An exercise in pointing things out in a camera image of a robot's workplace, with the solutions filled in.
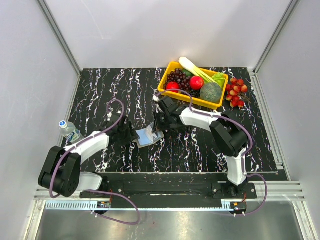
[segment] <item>marble tabletop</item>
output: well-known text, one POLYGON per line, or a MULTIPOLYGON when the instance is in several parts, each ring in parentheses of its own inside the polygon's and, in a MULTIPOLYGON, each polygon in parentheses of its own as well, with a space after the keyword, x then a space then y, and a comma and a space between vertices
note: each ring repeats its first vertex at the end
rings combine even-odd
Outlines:
MULTIPOLYGON (((218 112, 232 110, 252 135, 254 146, 246 156, 247 172, 276 172, 276 163, 259 110, 255 91, 246 68, 208 68, 223 72, 230 78, 243 79, 248 86, 242 109, 231 108, 224 100, 218 112)), ((72 106, 69 121, 85 136, 98 130, 107 119, 107 102, 121 100, 135 129, 153 122, 153 95, 164 75, 165 68, 97 68, 84 69, 72 106)), ((213 111, 195 105, 195 108, 213 111)), ((111 110, 118 111, 117 103, 111 110)), ((226 172, 227 162, 215 144, 211 132, 191 127, 177 132, 158 143, 138 149, 135 143, 127 146, 112 144, 96 153, 81 167, 88 172, 226 172)))

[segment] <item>white wall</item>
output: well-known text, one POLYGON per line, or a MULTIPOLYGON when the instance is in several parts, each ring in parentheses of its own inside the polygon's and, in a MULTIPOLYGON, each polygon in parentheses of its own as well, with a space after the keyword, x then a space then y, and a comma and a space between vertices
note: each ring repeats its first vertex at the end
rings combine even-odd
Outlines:
POLYGON ((76 74, 36 1, 0 2, 0 239, 19 239, 76 74))
POLYGON ((253 68, 290 0, 46 0, 81 68, 253 68))
POLYGON ((301 1, 258 73, 289 172, 320 233, 320 2, 301 1))

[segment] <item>yellow bin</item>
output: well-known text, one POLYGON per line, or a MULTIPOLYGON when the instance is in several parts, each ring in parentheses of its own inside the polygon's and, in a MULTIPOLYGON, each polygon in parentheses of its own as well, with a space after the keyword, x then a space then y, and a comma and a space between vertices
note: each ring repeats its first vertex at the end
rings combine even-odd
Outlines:
MULTIPOLYGON (((175 69, 183 69, 183 67, 180 65, 179 62, 175 62, 175 61, 171 61, 169 63, 169 66, 167 67, 167 69, 165 70, 165 73, 160 81, 160 84, 158 86, 158 91, 159 92, 162 92, 164 91, 164 85, 167 81, 167 75, 169 73, 171 73, 172 71, 174 71, 175 69)), ((208 76, 212 77, 213 75, 217 74, 216 71, 210 71, 210 70, 207 70, 207 69, 203 69, 203 68, 200 68, 202 71, 204 71, 208 76)), ((227 74, 223 74, 224 78, 225 78, 225 81, 224 81, 224 85, 223 85, 223 89, 222 89, 222 96, 221 96, 221 99, 219 101, 219 103, 213 103, 213 102, 209 102, 209 101, 204 101, 200 98, 195 98, 193 97, 193 103, 194 104, 197 104, 197 105, 200 105, 200 106, 203 106, 203 107, 206 107, 206 108, 209 108, 209 109, 217 109, 219 107, 222 106, 222 102, 224 100, 224 96, 225 96, 225 91, 226 91, 226 87, 227 87, 227 84, 228 84, 228 75, 227 74)), ((162 93, 161 95, 164 95, 164 96, 169 96, 173 99, 178 99, 178 100, 181 100, 181 101, 184 101, 184 102, 188 102, 190 103, 190 97, 187 96, 187 95, 184 95, 184 94, 180 94, 180 93, 176 93, 176 92, 173 92, 173 91, 166 91, 164 93, 162 93)))

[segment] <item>water bottle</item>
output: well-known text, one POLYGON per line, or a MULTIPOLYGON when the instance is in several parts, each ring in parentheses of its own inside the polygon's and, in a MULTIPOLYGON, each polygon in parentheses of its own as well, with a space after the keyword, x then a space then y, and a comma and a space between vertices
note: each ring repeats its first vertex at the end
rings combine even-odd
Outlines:
POLYGON ((82 136, 72 122, 61 121, 59 126, 61 135, 64 136, 68 142, 75 144, 84 139, 84 136, 82 136))

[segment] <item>gray floor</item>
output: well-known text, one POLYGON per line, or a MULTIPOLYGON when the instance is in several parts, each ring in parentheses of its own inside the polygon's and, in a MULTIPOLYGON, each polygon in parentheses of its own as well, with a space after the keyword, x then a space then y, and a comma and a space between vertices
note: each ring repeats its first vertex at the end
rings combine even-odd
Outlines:
MULTIPOLYGON (((254 209, 256 202, 249 202, 254 209)), ((134 221, 135 212, 108 212, 134 221)), ((292 205, 267 202, 256 214, 226 217, 214 212, 142 212, 138 226, 128 226, 89 212, 45 210, 37 240, 301 240, 292 205)))

